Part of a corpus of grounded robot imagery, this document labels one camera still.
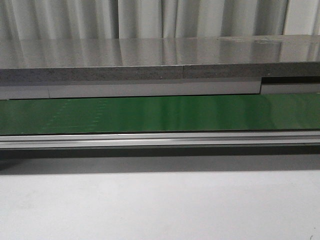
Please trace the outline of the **grey stone counter slab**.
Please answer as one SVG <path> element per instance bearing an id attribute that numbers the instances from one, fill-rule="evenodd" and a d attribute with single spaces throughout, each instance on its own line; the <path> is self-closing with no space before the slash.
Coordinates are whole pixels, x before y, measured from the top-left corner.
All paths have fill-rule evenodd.
<path id="1" fill-rule="evenodd" d="M 3 100 L 319 91 L 318 36 L 0 43 Z"/>

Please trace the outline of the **green conveyor belt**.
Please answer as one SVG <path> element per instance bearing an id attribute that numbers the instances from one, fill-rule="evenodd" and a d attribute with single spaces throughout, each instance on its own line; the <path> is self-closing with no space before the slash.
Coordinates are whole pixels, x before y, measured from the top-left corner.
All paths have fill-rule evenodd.
<path id="1" fill-rule="evenodd" d="M 2 100 L 1 135 L 315 130 L 317 93 Z"/>

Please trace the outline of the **white pleated curtain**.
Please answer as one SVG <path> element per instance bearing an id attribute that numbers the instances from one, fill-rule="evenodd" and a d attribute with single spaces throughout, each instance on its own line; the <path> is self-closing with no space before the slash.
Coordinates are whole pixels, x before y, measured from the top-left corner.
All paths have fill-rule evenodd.
<path id="1" fill-rule="evenodd" d="M 3 0 L 0 3 L 3 40 L 319 33 L 317 0 Z"/>

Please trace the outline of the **aluminium conveyor frame rail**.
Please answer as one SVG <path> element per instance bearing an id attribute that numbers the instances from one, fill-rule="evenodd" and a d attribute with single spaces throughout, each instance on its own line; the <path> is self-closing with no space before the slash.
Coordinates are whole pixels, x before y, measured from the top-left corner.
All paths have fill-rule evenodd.
<path id="1" fill-rule="evenodd" d="M 2 150 L 319 144 L 319 130 L 2 135 Z"/>

